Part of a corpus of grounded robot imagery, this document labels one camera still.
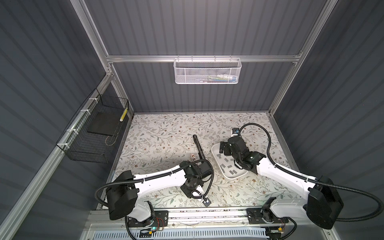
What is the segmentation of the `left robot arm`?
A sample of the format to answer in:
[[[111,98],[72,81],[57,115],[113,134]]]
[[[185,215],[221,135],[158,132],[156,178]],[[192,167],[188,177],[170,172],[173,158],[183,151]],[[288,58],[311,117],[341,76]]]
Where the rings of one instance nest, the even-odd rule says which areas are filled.
[[[112,221],[122,218],[133,219],[149,226],[156,214],[150,201],[144,197],[152,192],[171,187],[180,187],[189,199],[201,200],[207,207],[211,204],[208,192],[203,189],[204,179],[209,178],[212,186],[214,169],[207,160],[183,161],[171,169],[147,175],[134,175],[124,171],[113,182],[100,187],[95,198],[106,206]]]

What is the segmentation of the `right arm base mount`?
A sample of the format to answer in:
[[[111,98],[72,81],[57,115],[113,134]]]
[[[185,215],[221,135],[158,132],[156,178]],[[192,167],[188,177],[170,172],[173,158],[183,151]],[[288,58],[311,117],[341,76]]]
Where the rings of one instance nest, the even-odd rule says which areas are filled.
[[[262,208],[247,208],[246,215],[250,224],[283,224],[289,222],[288,218],[278,218],[270,210]]]

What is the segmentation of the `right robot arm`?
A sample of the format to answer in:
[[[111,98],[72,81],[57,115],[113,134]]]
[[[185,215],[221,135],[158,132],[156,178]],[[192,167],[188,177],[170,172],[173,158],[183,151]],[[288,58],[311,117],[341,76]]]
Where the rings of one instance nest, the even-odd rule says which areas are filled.
[[[329,186],[332,183],[329,178],[321,177],[325,185],[314,184],[314,177],[273,164],[267,155],[250,151],[239,136],[220,142],[219,154],[231,156],[238,169],[270,178],[299,195],[298,200],[269,198],[260,211],[266,223],[273,223],[278,218],[300,218],[330,230],[344,207],[338,191]]]

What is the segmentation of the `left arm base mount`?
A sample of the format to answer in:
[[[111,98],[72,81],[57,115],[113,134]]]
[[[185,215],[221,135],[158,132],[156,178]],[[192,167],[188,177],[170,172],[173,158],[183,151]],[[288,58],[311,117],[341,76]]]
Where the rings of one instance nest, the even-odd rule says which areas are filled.
[[[155,210],[155,216],[151,216],[148,220],[139,222],[134,218],[128,218],[128,225],[130,228],[143,228],[143,227],[166,227],[169,220],[169,211]]]

